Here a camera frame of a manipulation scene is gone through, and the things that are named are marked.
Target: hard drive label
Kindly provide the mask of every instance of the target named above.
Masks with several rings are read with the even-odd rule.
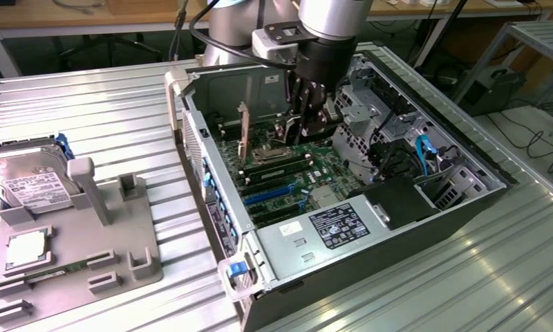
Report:
[[[30,209],[71,200],[71,195],[55,172],[6,180],[4,186]]]
[[[371,234],[351,203],[310,216],[328,249],[336,249]]]

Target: motherboard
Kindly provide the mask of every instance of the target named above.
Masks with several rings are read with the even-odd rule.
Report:
[[[364,185],[330,138],[286,146],[271,137],[270,122],[255,124],[250,131],[246,162],[240,157],[240,136],[220,132],[214,138],[242,200],[260,228],[343,201]]]

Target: blue pcie slot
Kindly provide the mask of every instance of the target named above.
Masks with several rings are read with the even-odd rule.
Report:
[[[270,199],[275,199],[276,197],[282,197],[286,195],[290,195],[294,190],[298,183],[292,183],[287,187],[283,187],[280,189],[276,189],[274,191],[266,192],[264,194],[259,194],[256,196],[250,197],[244,200],[246,205],[252,205],[264,201],[268,201]]]

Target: blue cable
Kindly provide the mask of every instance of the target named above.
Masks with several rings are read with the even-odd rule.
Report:
[[[416,137],[416,154],[424,166],[424,176],[428,176],[427,158],[424,157],[423,143],[427,151],[431,151],[434,154],[438,154],[439,151],[432,146],[431,139],[428,139],[427,135],[420,135]]]

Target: metal frame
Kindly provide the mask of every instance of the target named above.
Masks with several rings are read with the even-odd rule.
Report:
[[[516,16],[522,12],[527,11],[527,7],[512,8],[512,11],[508,12],[476,12],[476,13],[463,13],[459,17],[503,17],[503,16]],[[546,20],[553,13],[553,9],[546,9],[539,20]],[[416,66],[420,66],[424,62],[424,59],[430,55],[432,45],[435,44],[436,39],[442,33],[443,27],[447,25],[451,12],[443,14],[434,14],[432,19],[440,19],[424,50],[418,58]],[[396,16],[370,16],[367,21],[402,21],[402,20],[420,20],[427,19],[428,15],[396,15]],[[196,25],[198,28],[208,28],[208,22],[200,22]],[[27,38],[27,37],[54,37],[54,36],[70,36],[70,35],[99,35],[104,33],[138,33],[138,32],[151,32],[151,31],[170,31],[175,30],[174,23],[147,23],[147,24],[119,24],[119,25],[98,25],[98,26],[66,26],[66,27],[50,27],[50,28],[0,28],[0,73],[4,77],[19,77],[22,76],[19,66],[16,61],[10,53],[8,49],[4,47],[3,40],[8,38]]]
[[[500,32],[496,35],[492,43],[488,46],[486,53],[483,54],[480,60],[474,67],[468,77],[460,84],[455,94],[454,101],[459,104],[463,98],[466,97],[467,92],[470,91],[471,85],[475,83],[476,77],[479,76],[482,70],[487,67],[488,63],[492,61],[492,56],[499,51],[502,44],[507,37],[511,36],[516,38],[527,46],[532,47],[538,52],[546,55],[550,59],[553,60],[553,21],[548,22],[514,22],[504,24]],[[503,64],[510,65],[518,56],[518,52],[510,55],[510,57],[503,61]]]

